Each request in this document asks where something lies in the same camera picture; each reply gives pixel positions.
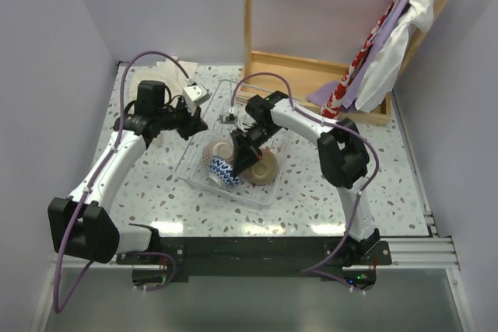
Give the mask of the black glossy bowl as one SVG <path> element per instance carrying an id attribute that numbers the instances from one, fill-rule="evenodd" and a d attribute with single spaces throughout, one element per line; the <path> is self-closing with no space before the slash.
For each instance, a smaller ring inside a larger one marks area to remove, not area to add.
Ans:
<path id="1" fill-rule="evenodd" d="M 275 180 L 279 163 L 275 154 L 269 149 L 262 150 L 261 160 L 246 169 L 242 177 L 255 185 L 269 185 Z"/>

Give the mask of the brown patterned bowl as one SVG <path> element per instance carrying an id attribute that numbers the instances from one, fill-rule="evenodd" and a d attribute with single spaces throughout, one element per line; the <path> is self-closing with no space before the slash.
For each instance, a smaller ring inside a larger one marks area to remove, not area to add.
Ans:
<path id="1" fill-rule="evenodd" d="M 208 143 L 202 151 L 203 164 L 208 166 L 215 156 L 221 157 L 228 163 L 231 163 L 233 160 L 233 146 L 225 141 Z"/>

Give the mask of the blue white patterned bowl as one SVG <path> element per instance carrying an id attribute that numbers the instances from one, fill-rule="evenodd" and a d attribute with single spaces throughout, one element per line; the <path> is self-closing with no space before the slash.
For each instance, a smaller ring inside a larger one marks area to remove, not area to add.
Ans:
<path id="1" fill-rule="evenodd" d="M 208 178 L 220 189 L 233 188 L 242 184 L 242 179 L 233 175 L 233 166 L 220 156 L 214 156 L 210 161 Z"/>

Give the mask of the white wire dish rack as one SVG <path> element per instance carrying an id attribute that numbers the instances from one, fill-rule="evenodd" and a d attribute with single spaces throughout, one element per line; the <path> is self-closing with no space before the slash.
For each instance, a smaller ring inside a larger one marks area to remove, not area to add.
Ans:
<path id="1" fill-rule="evenodd" d="M 208 130 L 189 141 L 176 172 L 191 187 L 242 204 L 272 203 L 295 134 L 278 129 L 256 108 L 277 95 L 242 85 L 232 101 L 234 81 L 222 80 L 202 117 Z"/>

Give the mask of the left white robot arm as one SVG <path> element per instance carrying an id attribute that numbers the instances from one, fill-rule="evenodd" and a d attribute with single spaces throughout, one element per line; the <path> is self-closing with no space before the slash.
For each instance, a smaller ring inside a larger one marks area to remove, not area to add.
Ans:
<path id="1" fill-rule="evenodd" d="M 131 252 L 144 264 L 160 258 L 156 229 L 119 227 L 110 208 L 128 172 L 161 132 L 176 131 L 188 140 L 208 128 L 201 117 L 201 105 L 209 99 L 203 86 L 184 87 L 175 105 L 165 103 L 166 91 L 162 82 L 140 82 L 136 101 L 115 121 L 106 148 L 83 182 L 67 197 L 51 201 L 47 213 L 57 253 L 99 263 Z"/>

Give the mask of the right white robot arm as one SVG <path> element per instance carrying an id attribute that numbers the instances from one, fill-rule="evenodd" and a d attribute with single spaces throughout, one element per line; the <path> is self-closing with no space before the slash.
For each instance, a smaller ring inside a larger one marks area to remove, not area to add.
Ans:
<path id="1" fill-rule="evenodd" d="M 232 174 L 237 176 L 260 161 L 263 144 L 283 129 L 308 140 L 317 147 L 321 174 L 339 192 L 347 223 L 347 256 L 355 264 L 365 264 L 381 238 L 368 198 L 363 195 L 370 157 L 355 123 L 345 120 L 327 124 L 309 110 L 291 105 L 289 97 L 280 91 L 265 98 L 251 97 L 245 111 L 254 124 L 230 134 Z"/>

